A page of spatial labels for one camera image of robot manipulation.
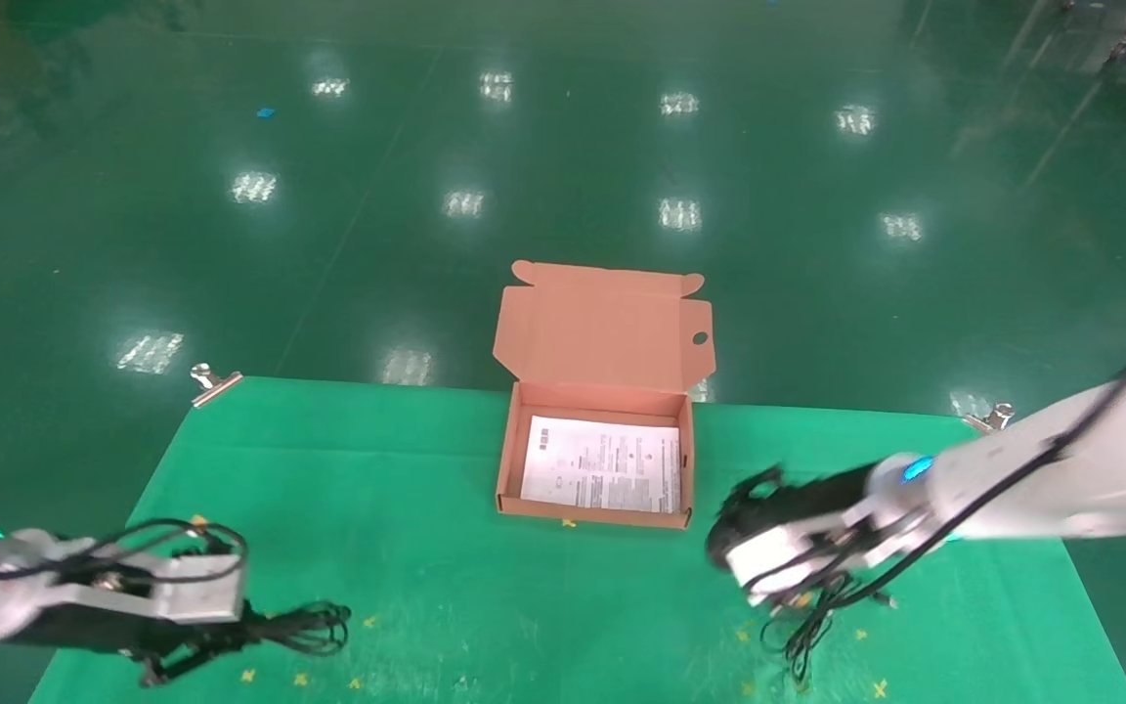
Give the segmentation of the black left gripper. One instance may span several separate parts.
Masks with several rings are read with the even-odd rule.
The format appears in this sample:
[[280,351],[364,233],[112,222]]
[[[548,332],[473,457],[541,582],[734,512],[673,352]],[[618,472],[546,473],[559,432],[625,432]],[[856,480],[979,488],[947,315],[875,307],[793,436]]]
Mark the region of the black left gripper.
[[179,624],[64,604],[43,611],[6,642],[125,654],[143,665],[138,686],[166,686],[225,654],[259,645],[262,640],[253,630],[272,625],[272,614],[254,611],[249,598],[242,599],[240,620],[209,624]]

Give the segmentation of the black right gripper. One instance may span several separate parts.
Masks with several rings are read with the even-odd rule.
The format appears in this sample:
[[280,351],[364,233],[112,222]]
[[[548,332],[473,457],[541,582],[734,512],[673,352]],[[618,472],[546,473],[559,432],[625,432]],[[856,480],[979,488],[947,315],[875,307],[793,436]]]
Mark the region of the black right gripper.
[[873,472],[875,466],[850,467],[790,484],[785,467],[766,467],[729,491],[715,524],[768,524],[799,538],[843,531],[842,515],[866,499]]

